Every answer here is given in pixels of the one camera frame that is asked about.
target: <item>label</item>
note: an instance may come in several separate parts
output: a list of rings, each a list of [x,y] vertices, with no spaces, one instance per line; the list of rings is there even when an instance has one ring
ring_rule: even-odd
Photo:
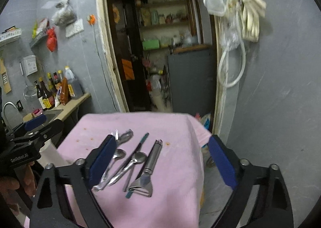
[[[75,97],[75,93],[73,92],[73,87],[70,84],[68,84],[68,89],[69,89],[70,96]]]
[[[42,109],[45,109],[46,106],[45,106],[44,103],[42,102],[42,97],[38,98],[38,100],[39,100],[39,103],[40,103],[40,105],[41,105],[41,108],[42,108]]]
[[[14,162],[19,161],[19,160],[21,160],[21,159],[24,159],[24,158],[26,158],[26,157],[28,157],[28,154],[27,154],[27,153],[24,154],[24,155],[22,155],[22,156],[17,156],[16,158],[11,159],[10,161],[11,161],[12,163],[14,163]]]
[[[61,83],[59,82],[59,83],[57,83],[57,84],[55,84],[55,87],[56,87],[56,89],[57,90],[59,90],[60,89],[60,86],[61,86]]]
[[[55,99],[53,97],[49,97],[48,101],[50,103],[50,106],[53,106],[55,104]]]
[[[43,99],[42,102],[44,103],[46,108],[51,108],[52,105],[50,104],[49,99]]]

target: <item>blue gripper pad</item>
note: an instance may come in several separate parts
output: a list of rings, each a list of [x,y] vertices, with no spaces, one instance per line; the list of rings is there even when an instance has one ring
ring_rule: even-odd
[[[235,168],[238,167],[238,157],[216,135],[210,137],[208,148],[224,183],[234,190],[239,183],[235,172]]]
[[[107,166],[113,158],[117,148],[117,142],[114,136],[108,135],[99,148],[93,149],[88,155],[86,161],[90,163],[88,171],[88,185],[92,188],[97,185],[105,172]]]
[[[29,121],[27,121],[25,124],[24,124],[24,129],[26,131],[31,131],[32,129],[35,129],[36,127],[44,124],[47,120],[47,117],[46,115],[42,114],[38,117],[35,117]]]

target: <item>sink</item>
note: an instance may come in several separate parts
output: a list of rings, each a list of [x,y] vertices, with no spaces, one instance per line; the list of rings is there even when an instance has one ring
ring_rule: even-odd
[[[46,115],[46,122],[45,124],[50,123],[55,117],[57,117],[61,112],[63,111],[63,109],[56,109],[56,110],[46,110],[43,112],[43,114]]]

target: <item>bottle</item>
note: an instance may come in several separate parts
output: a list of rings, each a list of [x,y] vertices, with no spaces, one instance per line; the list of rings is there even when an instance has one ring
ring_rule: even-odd
[[[65,77],[68,80],[68,90],[72,100],[77,100],[83,95],[78,79],[75,78],[69,66],[65,66]]]
[[[37,88],[37,98],[39,100],[41,108],[45,111],[45,110],[47,110],[47,108],[44,105],[44,103],[42,102],[42,89],[38,85],[38,81],[35,81],[35,84],[36,84],[36,88]]]
[[[64,75],[62,74],[62,70],[58,70],[58,79],[60,80],[60,82],[62,82],[62,80],[64,79]]]
[[[61,81],[58,79],[57,72],[54,72],[54,84],[57,91],[60,89]]]
[[[55,107],[55,100],[52,97],[52,93],[49,92],[43,82],[42,77],[39,78],[39,82],[42,88],[42,102],[46,106],[47,109],[52,109]]]
[[[55,99],[57,89],[52,85],[51,81],[48,82],[48,90],[51,92],[52,97]]]
[[[55,86],[55,83],[51,77],[51,73],[48,72],[47,73],[47,76],[48,76],[48,79],[49,79],[49,83],[48,83],[48,88],[49,88],[49,91],[52,93],[52,96],[55,98],[56,95],[57,95],[57,89],[54,87]]]

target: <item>wire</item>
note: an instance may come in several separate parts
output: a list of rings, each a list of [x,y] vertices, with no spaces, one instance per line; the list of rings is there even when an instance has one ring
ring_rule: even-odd
[[[239,34],[239,38],[240,38],[240,45],[241,45],[241,52],[242,52],[242,65],[241,65],[241,71],[240,74],[236,77],[235,80],[233,80],[230,83],[225,83],[224,80],[222,79],[222,67],[223,67],[223,62],[225,60],[226,55],[228,54],[228,50],[227,48],[225,48],[225,50],[223,51],[222,57],[219,61],[219,68],[217,71],[217,77],[219,80],[219,83],[226,88],[230,88],[235,86],[241,79],[241,77],[243,76],[244,70],[245,70],[245,64],[246,64],[246,51],[245,51],[245,45],[244,45],[244,41],[242,39],[242,33],[241,33],[241,27],[240,27],[240,21],[239,21],[239,12],[236,12],[236,29],[238,31]]]
[[[101,62],[101,66],[102,66],[102,74],[104,75],[106,87],[107,87],[108,92],[109,92],[109,94],[110,94],[111,100],[113,101],[113,106],[114,106],[115,110],[117,111],[117,108],[116,108],[116,106],[115,106],[115,102],[114,102],[113,96],[111,95],[110,89],[109,89],[108,84],[107,84],[106,76],[105,76],[105,73],[104,73],[104,67],[103,67],[103,65],[102,65],[102,59],[101,59],[101,57],[100,57],[100,55],[99,55],[98,46],[97,46],[97,41],[96,41],[96,32],[95,32],[94,24],[92,24],[92,29],[93,29],[93,31],[94,31],[94,39],[95,39],[95,44],[96,44],[97,55],[98,55],[98,57],[99,57],[99,60],[100,60],[100,62]]]

